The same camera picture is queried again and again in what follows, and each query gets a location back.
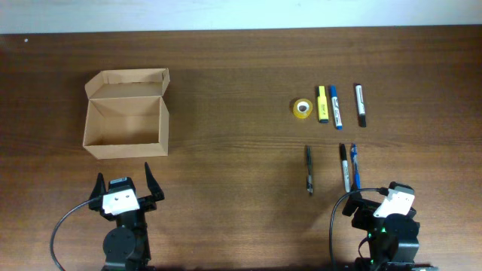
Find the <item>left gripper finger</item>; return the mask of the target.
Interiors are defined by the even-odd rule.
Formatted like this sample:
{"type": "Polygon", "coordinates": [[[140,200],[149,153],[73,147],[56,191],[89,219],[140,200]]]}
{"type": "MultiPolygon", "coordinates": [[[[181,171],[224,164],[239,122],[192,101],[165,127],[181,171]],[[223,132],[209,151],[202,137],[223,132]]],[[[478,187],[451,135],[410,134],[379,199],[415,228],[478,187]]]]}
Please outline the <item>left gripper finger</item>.
{"type": "Polygon", "coordinates": [[[155,199],[165,199],[163,190],[161,189],[160,185],[156,181],[155,177],[153,176],[150,166],[148,165],[147,162],[145,162],[145,176],[146,176],[146,182],[148,185],[148,189],[151,192],[151,195],[155,199]]]}
{"type": "Polygon", "coordinates": [[[105,189],[104,177],[103,177],[103,174],[99,172],[96,178],[96,183],[94,185],[94,188],[90,194],[90,199],[103,196],[105,193],[106,193],[106,189],[105,189]]]}

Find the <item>brown cardboard box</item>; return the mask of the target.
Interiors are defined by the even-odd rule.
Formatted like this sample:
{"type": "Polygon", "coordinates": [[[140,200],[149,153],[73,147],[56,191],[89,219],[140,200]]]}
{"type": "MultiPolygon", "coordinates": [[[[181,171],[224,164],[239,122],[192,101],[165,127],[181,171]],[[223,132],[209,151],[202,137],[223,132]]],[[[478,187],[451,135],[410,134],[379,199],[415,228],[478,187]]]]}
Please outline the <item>brown cardboard box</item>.
{"type": "Polygon", "coordinates": [[[82,145],[96,159],[168,154],[169,111],[163,95],[169,70],[104,70],[85,84],[82,145]]]}

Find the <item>blue whiteboard marker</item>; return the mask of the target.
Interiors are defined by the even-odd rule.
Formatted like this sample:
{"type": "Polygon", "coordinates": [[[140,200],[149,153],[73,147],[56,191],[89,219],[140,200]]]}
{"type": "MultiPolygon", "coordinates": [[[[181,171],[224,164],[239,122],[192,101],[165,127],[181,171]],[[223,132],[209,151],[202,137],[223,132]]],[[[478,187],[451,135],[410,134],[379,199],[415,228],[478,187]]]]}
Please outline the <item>blue whiteboard marker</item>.
{"type": "Polygon", "coordinates": [[[340,116],[340,108],[339,108],[339,102],[338,102],[338,97],[337,97],[337,90],[334,85],[331,85],[330,88],[330,94],[331,94],[331,102],[332,102],[332,108],[334,112],[334,122],[335,122],[335,127],[338,130],[342,130],[343,124],[340,116]]]}

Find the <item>yellow highlighter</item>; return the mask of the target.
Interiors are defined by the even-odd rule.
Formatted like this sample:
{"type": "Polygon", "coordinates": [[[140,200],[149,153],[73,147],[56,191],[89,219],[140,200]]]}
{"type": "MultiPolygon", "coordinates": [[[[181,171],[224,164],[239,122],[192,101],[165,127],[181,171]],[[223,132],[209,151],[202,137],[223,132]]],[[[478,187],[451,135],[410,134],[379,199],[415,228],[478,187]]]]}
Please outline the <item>yellow highlighter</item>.
{"type": "Polygon", "coordinates": [[[328,123],[328,102],[324,86],[318,86],[317,90],[318,114],[320,123],[328,123]]]}

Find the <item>yellow tape roll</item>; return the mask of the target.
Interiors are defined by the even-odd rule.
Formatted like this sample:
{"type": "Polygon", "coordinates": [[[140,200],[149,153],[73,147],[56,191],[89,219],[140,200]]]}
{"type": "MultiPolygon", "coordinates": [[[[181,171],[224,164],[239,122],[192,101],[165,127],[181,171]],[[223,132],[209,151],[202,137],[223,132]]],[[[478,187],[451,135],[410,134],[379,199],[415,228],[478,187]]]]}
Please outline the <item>yellow tape roll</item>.
{"type": "Polygon", "coordinates": [[[298,119],[306,119],[311,115],[313,104],[308,99],[298,99],[293,104],[293,115],[298,119]]]}

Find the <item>black whiteboard marker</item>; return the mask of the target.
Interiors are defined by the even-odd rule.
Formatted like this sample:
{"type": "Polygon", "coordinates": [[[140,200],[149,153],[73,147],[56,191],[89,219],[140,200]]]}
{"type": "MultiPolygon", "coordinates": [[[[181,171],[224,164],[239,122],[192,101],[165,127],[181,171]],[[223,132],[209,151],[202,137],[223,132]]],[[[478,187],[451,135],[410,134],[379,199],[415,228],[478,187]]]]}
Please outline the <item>black whiteboard marker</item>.
{"type": "Polygon", "coordinates": [[[358,120],[360,127],[366,127],[366,112],[365,112],[365,104],[362,94],[362,86],[361,84],[355,85],[355,94],[357,99],[357,106],[358,106],[358,120]]]}

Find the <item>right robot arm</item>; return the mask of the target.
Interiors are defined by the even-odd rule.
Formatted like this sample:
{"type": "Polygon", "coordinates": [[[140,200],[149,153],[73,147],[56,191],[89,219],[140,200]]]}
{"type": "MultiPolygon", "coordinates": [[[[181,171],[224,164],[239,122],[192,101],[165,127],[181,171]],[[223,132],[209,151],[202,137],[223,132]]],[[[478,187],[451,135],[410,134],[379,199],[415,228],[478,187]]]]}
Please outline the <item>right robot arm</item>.
{"type": "Polygon", "coordinates": [[[362,188],[343,195],[331,213],[329,237],[333,237],[334,217],[343,200],[342,214],[352,218],[352,227],[366,232],[359,243],[367,244],[369,255],[359,255],[351,270],[437,270],[436,266],[415,263],[419,250],[420,224],[414,220],[414,190],[391,183],[389,187],[362,188]]]}

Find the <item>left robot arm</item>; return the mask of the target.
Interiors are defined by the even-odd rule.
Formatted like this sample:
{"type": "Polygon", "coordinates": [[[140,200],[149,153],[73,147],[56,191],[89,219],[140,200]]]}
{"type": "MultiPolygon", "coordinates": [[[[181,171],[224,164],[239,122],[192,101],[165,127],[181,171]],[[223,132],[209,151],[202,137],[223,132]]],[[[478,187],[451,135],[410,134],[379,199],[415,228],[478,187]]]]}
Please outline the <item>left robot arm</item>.
{"type": "Polygon", "coordinates": [[[130,177],[105,182],[103,174],[97,175],[96,184],[89,198],[89,209],[104,219],[116,223],[116,227],[104,238],[104,270],[152,271],[149,264],[151,250],[148,224],[145,214],[157,209],[157,202],[165,199],[164,193],[145,164],[145,177],[150,194],[138,198],[130,177]]]}

